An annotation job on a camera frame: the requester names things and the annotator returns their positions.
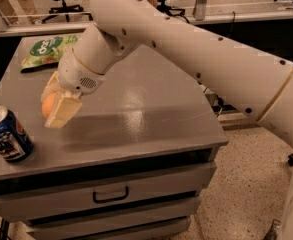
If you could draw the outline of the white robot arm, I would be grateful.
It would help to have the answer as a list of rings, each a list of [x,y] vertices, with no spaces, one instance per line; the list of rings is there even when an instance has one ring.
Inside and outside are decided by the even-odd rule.
[[[63,55],[42,93],[46,127],[61,128],[107,71],[145,45],[293,149],[293,62],[169,17],[147,0],[90,0],[92,25]],[[293,240],[293,173],[278,233]]]

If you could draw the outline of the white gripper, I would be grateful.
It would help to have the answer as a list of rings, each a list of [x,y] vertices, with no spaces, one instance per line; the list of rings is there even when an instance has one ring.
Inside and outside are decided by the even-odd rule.
[[[98,73],[90,71],[76,57],[73,48],[69,48],[59,61],[57,71],[48,80],[42,94],[41,101],[48,97],[55,97],[52,112],[46,119],[47,128],[62,128],[72,119],[82,106],[77,97],[68,95],[66,90],[79,92],[83,95],[91,94],[106,80]]]

